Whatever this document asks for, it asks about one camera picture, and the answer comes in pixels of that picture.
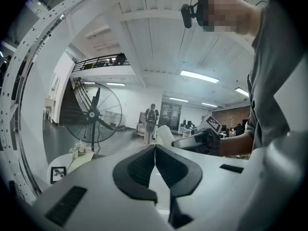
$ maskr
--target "brick wall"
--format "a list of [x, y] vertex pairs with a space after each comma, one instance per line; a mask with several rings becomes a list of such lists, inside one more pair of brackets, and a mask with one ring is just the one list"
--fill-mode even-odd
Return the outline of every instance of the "brick wall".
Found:
[[230, 109], [213, 111], [213, 117], [221, 124], [226, 125], [227, 128], [236, 127], [237, 124], [242, 124], [243, 120], [248, 119], [250, 113], [250, 106]]

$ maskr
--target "ceiling light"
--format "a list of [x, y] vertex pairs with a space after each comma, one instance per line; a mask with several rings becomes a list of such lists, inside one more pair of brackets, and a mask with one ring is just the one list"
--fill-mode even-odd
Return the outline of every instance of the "ceiling light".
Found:
[[239, 92], [239, 93], [241, 93], [241, 94], [243, 94], [243, 95], [245, 95], [245, 96], [247, 96], [247, 97], [249, 97], [249, 94], [248, 94], [248, 92], [247, 91], [244, 91], [244, 90], [242, 90], [241, 88], [237, 88], [237, 89], [235, 89], [237, 92]]
[[177, 98], [169, 98], [169, 99], [176, 100], [176, 101], [181, 101], [181, 102], [188, 102], [187, 100], [177, 99]]
[[218, 107], [217, 105], [212, 105], [212, 104], [209, 104], [209, 103], [202, 103], [202, 104], [212, 106], [212, 107], [215, 107], [215, 108]]
[[109, 86], [125, 86], [123, 83], [106, 83]]
[[187, 71], [184, 71], [184, 70], [182, 70], [181, 75], [193, 77], [193, 78], [197, 78], [197, 79], [202, 79], [202, 80], [206, 80], [206, 81], [213, 82], [213, 83], [217, 83], [219, 81], [218, 79], [214, 79], [214, 78], [211, 78], [211, 77], [208, 77], [208, 76], [205, 76], [205, 75], [195, 74], [195, 73], [192, 73], [192, 72], [187, 72]]

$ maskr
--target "balcony railing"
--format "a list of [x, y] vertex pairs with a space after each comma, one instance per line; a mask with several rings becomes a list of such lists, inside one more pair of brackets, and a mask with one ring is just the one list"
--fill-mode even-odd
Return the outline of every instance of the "balcony railing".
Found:
[[121, 66], [121, 65], [130, 65], [126, 56], [123, 53], [100, 56], [76, 63], [73, 72], [98, 68], [98, 67]]

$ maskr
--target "ceiling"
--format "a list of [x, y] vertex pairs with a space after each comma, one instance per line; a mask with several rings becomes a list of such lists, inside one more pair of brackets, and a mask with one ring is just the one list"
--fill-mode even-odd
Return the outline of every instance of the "ceiling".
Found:
[[[246, 1], [255, 5], [261, 0]], [[165, 97], [186, 99], [200, 106], [201, 103], [219, 107], [248, 105], [246, 97], [237, 93], [235, 88], [247, 90], [247, 75], [254, 59], [252, 51], [226, 35], [203, 32], [196, 23], [193, 23], [192, 28], [185, 29], [183, 22], [173, 14], [178, 16], [182, 4], [196, 2], [120, 0], [121, 12], [126, 15], [122, 24], [128, 29], [145, 85], [162, 87]], [[160, 12], [168, 12], [171, 16], [160, 17]], [[103, 16], [89, 23], [72, 43], [88, 58], [120, 52], [126, 54]], [[214, 77], [219, 82], [214, 84], [183, 77], [180, 76], [181, 70]], [[108, 77], [97, 78], [96, 81], [104, 82]], [[142, 85], [138, 78], [114, 81]]]

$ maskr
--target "fan blade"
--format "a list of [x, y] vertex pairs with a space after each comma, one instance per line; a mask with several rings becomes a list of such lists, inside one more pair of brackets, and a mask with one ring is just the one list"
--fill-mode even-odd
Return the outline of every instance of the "fan blade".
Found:
[[100, 120], [99, 118], [97, 119], [97, 121], [102, 124], [105, 128], [109, 129], [109, 130], [114, 130], [111, 126], [109, 126], [107, 123], [105, 123], [103, 120]]
[[92, 105], [93, 109], [96, 109], [96, 107], [97, 107], [98, 100], [100, 99], [100, 93], [101, 93], [101, 88], [99, 87], [97, 89], [97, 93], [96, 93], [96, 96], [94, 98], [94, 102], [93, 102], [93, 105]]

